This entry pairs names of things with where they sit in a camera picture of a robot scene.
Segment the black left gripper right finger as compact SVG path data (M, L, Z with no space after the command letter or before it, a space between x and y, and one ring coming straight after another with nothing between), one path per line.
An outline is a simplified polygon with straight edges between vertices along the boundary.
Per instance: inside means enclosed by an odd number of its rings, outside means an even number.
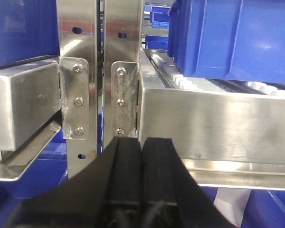
M143 228L233 228L189 174L171 139L148 138L142 149Z

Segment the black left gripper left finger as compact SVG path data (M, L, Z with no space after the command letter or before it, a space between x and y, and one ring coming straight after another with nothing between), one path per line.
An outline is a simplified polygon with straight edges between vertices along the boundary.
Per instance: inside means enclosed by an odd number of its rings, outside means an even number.
M59 186L20 203L8 228L136 228L141 218L141 147L115 137Z

